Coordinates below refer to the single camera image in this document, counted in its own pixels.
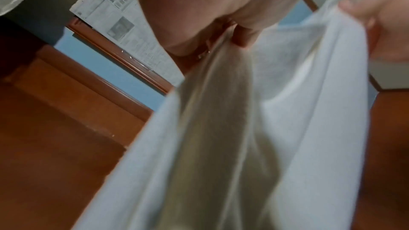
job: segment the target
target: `hand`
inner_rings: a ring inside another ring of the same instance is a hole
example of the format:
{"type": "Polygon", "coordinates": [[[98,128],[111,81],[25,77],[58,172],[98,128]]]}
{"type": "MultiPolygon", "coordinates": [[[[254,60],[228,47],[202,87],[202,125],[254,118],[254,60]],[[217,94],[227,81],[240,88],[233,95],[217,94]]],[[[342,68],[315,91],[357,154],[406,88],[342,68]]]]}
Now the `hand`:
{"type": "Polygon", "coordinates": [[[409,61],[409,0],[343,0],[339,7],[366,26],[370,58],[409,61]]]}
{"type": "Polygon", "coordinates": [[[298,0],[139,1],[159,43],[180,66],[187,58],[177,57],[196,58],[233,23],[237,23],[233,42],[251,46],[264,28],[281,20],[298,0]]]}

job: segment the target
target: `newspaper photo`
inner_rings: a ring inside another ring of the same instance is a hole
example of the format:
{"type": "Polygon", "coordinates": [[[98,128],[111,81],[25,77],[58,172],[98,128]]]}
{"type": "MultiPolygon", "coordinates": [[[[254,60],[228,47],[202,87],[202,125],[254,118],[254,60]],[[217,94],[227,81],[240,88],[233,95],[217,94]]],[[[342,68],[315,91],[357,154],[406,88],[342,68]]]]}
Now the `newspaper photo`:
{"type": "Polygon", "coordinates": [[[78,0],[72,13],[174,86],[184,77],[159,45],[138,0],[78,0]]]}

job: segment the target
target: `white cloth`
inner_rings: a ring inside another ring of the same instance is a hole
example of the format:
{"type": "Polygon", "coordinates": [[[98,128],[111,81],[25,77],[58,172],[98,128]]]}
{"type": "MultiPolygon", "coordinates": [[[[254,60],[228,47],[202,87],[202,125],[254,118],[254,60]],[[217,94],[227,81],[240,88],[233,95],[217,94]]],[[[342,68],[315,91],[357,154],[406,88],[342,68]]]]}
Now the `white cloth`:
{"type": "Polygon", "coordinates": [[[366,142],[364,29],[332,7],[226,34],[171,92],[76,230],[349,229],[366,142]]]}

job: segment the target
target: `wooden floor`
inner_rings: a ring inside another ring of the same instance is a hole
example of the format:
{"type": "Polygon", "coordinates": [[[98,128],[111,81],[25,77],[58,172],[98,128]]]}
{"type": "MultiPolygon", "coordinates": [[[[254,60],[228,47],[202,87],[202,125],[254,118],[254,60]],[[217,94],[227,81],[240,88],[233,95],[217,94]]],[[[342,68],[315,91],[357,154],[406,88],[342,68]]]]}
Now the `wooden floor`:
{"type": "Polygon", "coordinates": [[[409,229],[409,91],[382,92],[374,103],[352,229],[409,229]]]}

